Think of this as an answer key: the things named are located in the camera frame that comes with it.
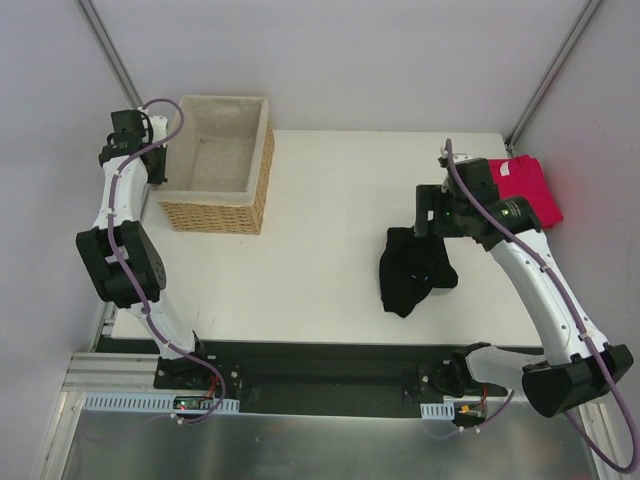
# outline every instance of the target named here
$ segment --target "metal surface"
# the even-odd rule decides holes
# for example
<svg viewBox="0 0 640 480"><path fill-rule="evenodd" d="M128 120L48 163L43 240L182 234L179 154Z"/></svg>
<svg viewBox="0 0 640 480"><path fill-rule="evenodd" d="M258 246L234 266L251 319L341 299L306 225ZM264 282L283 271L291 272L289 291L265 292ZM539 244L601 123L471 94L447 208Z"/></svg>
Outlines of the metal surface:
<svg viewBox="0 0 640 480"><path fill-rule="evenodd" d="M120 88L122 89L122 93L127 98L129 105L132 108L139 107L143 103L142 99L138 94L136 86L133 84L133 80L131 80L131 77L129 76L129 72L127 72L127 69L124 66L122 58L120 57L113 40L111 40L111 36L109 35L102 18L100 18L100 14L93 4L93 1L77 0L77 4L82 16L87 21L100 50L102 50L102 53L109 64L109 68L111 68L111 71L116 77L118 85L120 85Z"/></svg>
<svg viewBox="0 0 640 480"><path fill-rule="evenodd" d="M596 441L600 449L618 464L626 464L627 460L621 458L620 445L613 434L613 427L607 408L604 403L587 403L579 407L580 418L585 431ZM624 475L609 468L597 455L590 452L593 458L598 478L604 480L622 480Z"/></svg>
<svg viewBox="0 0 640 480"><path fill-rule="evenodd" d="M35 467L34 478L40 480L62 478L85 397L84 392L60 394L44 447Z"/></svg>
<svg viewBox="0 0 640 480"><path fill-rule="evenodd" d="M79 451L77 431L73 449L71 436L86 392L105 391L105 384L110 382L105 382L105 377L113 380L116 389L111 391L153 391L155 360L155 355L76 355L37 478L61 478L66 462L67 471L62 478L73 479ZM496 408L501 401L490 398L489 404ZM580 414L592 438L605 451L619 454L604 406L585 405ZM83 412L82 428L103 438L122 434L151 416ZM465 433L448 441L434 438L451 428L448 422L439 421L242 414L231 417L234 418L220 415L188 427L159 418L117 441L83 441L82 471L75 479L620 478L601 462L596 460L594 465L592 455L564 417L541 418L522 398L516 399L499 421L481 429L480 434Z"/></svg>
<svg viewBox="0 0 640 480"><path fill-rule="evenodd" d="M562 42L560 49L549 65L549 68L538 84L538 87L536 88L534 94L527 103L527 106L520 115L520 118L516 122L516 126L513 128L511 134L507 137L506 144L508 151L512 151L513 146L522 136L524 129L527 127L536 111L544 101L555 79L560 74L562 68L566 65L571 53L575 49L576 45L582 38L582 35L587 30L589 24L595 18L596 13L604 2L605 0L588 0L585 3L584 7L580 11L580 14L578 15L578 18L576 18L575 22L571 26L571 29L569 30L569 33Z"/></svg>
<svg viewBox="0 0 640 480"><path fill-rule="evenodd" d="M186 427L158 418L120 435L150 417L83 412L88 434L118 438L78 444L76 435L63 478L547 480L596 474L564 417L542 420L523 403L479 434L448 440L434 438L451 430L445 422L269 415L214 415Z"/></svg>

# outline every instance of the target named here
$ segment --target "white wall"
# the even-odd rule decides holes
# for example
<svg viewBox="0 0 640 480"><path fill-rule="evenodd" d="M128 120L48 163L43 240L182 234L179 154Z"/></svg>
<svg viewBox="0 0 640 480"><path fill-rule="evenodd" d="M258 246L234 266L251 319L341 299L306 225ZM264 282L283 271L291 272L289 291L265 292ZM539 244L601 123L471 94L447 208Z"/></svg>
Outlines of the white wall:
<svg viewBox="0 0 640 480"><path fill-rule="evenodd" d="M143 98L264 94L284 129L506 134L584 1L95 3Z"/></svg>
<svg viewBox="0 0 640 480"><path fill-rule="evenodd" d="M22 480L98 297L75 250L126 104L71 0L0 3L0 477Z"/></svg>
<svg viewBox="0 0 640 480"><path fill-rule="evenodd" d="M640 361L640 2L605 2L517 145L566 216L552 249L612 343ZM621 381L640 423L640 364ZM621 437L628 443L625 429Z"/></svg>

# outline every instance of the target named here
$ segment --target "metal pole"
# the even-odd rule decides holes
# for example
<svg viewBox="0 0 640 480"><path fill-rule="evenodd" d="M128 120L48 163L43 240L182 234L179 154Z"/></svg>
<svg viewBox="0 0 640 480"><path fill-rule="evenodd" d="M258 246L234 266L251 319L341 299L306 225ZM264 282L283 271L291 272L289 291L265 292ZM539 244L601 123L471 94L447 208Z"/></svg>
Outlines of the metal pole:
<svg viewBox="0 0 640 480"><path fill-rule="evenodd" d="M516 126L507 137L505 143L509 149L513 148L522 136L534 114L538 111L546 95L549 93L551 86L555 82L556 78L558 78L560 71L566 65L567 60L582 38L582 35L587 30L587 27L591 24L596 13L604 2L605 0L588 0L584 7L582 7L578 18L576 18L575 22L571 26L569 33L560 46L560 49L556 53L553 61L549 65L549 68L547 68L542 80L538 84L535 93L531 96L529 103L527 103L527 106L520 115Z"/></svg>
<svg viewBox="0 0 640 480"><path fill-rule="evenodd" d="M76 0L78 7L80 8L80 12L82 16L87 21L91 32L95 36L96 42L102 50L111 71L113 72L118 85L122 89L122 93L127 98L129 105L132 108L137 108L142 105L142 99L138 94L138 90L136 86L133 84L133 80L129 76L129 72L127 72L126 67L124 66L124 62L118 54L118 50L116 49L113 40L111 40L111 36L107 31L107 28L100 18L100 14L96 9L96 6L93 4L92 0Z"/></svg>

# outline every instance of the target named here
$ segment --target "aluminum frame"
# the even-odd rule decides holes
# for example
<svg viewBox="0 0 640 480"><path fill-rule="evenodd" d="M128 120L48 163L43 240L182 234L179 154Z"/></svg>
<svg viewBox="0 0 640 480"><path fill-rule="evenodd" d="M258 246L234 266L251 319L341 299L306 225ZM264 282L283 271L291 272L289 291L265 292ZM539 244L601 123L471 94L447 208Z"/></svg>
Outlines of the aluminum frame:
<svg viewBox="0 0 640 480"><path fill-rule="evenodd" d="M157 392L153 389L156 355L151 354L105 354L79 353L73 356L65 377L55 414L38 459L35 478L58 480L64 473L71 453L72 440L80 413L89 392ZM180 390L164 393L192 394ZM515 401L526 401L523 397ZM606 406L589 403L579 408L587 433L601 446L605 453L620 458L620 447L610 434L611 423ZM622 475L609 469L595 455L598 475L603 480L622 479Z"/></svg>

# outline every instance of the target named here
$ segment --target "red cloth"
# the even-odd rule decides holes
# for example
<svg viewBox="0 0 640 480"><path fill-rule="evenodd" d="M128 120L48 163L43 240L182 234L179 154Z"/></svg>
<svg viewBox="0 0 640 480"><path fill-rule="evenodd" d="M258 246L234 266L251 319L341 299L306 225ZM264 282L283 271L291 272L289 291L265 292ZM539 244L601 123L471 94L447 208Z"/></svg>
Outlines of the red cloth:
<svg viewBox="0 0 640 480"><path fill-rule="evenodd" d="M493 181L498 185L500 199L526 198L540 219L542 228L551 228L564 220L551 196L537 158L521 155L506 160L489 160Z"/></svg>

